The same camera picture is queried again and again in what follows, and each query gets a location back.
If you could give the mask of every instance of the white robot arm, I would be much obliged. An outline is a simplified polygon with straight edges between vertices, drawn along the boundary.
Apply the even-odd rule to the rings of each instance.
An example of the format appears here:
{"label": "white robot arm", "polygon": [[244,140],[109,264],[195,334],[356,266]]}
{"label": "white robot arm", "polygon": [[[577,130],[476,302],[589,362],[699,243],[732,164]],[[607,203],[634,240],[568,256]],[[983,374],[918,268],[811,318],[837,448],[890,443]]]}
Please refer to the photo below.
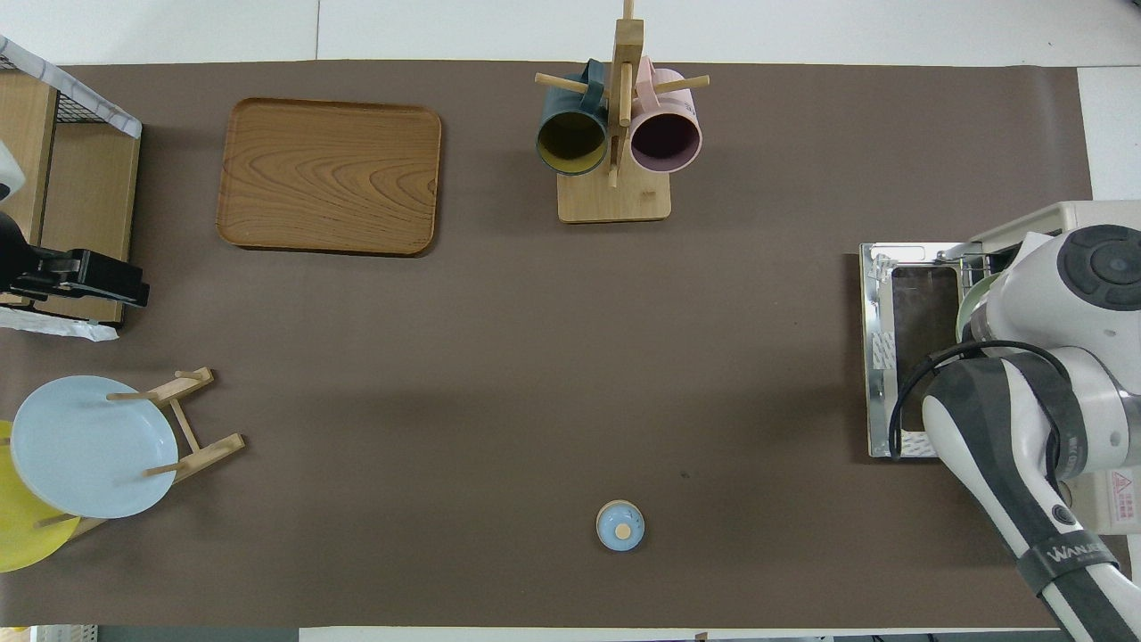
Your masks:
{"label": "white robot arm", "polygon": [[[1074,640],[1141,640],[1141,590],[1054,483],[1141,461],[1141,231],[1098,225],[1046,242],[995,281],[969,330],[988,357],[929,387],[936,452]],[[994,346],[1010,342],[1044,350]]]}

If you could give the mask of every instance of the yellow plate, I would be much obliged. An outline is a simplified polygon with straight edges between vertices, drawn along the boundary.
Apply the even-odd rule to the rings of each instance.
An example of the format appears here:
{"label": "yellow plate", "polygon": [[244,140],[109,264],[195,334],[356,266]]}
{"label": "yellow plate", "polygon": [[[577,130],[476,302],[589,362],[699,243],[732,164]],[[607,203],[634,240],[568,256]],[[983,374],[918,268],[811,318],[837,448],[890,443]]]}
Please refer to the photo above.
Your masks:
{"label": "yellow plate", "polygon": [[[11,423],[0,422],[0,439],[11,438]],[[44,504],[16,474],[11,454],[0,446],[0,572],[34,564],[55,553],[75,533],[79,518],[49,527],[35,522],[59,514]]]}

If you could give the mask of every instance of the metal tray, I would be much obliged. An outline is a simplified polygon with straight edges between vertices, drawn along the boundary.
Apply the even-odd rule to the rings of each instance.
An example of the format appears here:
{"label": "metal tray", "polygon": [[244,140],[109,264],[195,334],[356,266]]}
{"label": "metal tray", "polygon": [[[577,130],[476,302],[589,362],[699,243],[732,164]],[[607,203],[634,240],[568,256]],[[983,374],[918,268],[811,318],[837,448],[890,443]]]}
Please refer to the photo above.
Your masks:
{"label": "metal tray", "polygon": [[[890,456],[888,421],[899,385],[926,355],[956,343],[958,304],[971,285],[990,274],[989,266],[978,243],[860,244],[864,383],[872,457]],[[904,406],[904,457],[936,456],[922,430],[924,389],[925,384],[916,388]]]}

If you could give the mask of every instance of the black clamp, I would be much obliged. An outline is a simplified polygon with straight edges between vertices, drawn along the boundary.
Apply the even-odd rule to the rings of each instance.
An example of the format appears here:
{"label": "black clamp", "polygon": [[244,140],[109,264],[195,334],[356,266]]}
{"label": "black clamp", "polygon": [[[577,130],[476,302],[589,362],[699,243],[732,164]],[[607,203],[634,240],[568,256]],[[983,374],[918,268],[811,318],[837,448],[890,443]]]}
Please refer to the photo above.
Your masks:
{"label": "black clamp", "polygon": [[1114,558],[1097,535],[1087,530],[1075,530],[1031,545],[1018,559],[1018,572],[1034,590],[1034,594],[1041,595],[1042,590],[1059,577],[1094,564],[1117,567],[1117,558]]}

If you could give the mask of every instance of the light blue plate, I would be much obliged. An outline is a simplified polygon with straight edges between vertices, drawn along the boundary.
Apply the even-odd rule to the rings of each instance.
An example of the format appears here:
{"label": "light blue plate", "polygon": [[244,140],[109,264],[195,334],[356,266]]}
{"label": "light blue plate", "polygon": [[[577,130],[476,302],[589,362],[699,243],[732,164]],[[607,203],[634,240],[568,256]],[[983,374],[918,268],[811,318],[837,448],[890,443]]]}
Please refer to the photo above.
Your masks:
{"label": "light blue plate", "polygon": [[146,400],[107,401],[137,392],[104,377],[64,377],[40,387],[16,413],[11,458],[40,499],[72,515],[126,518],[170,490],[175,473],[143,472],[178,461],[170,423]]}
{"label": "light blue plate", "polygon": [[594,522],[598,538],[610,551],[630,551],[646,535],[646,521],[633,504],[616,499],[602,506]]}

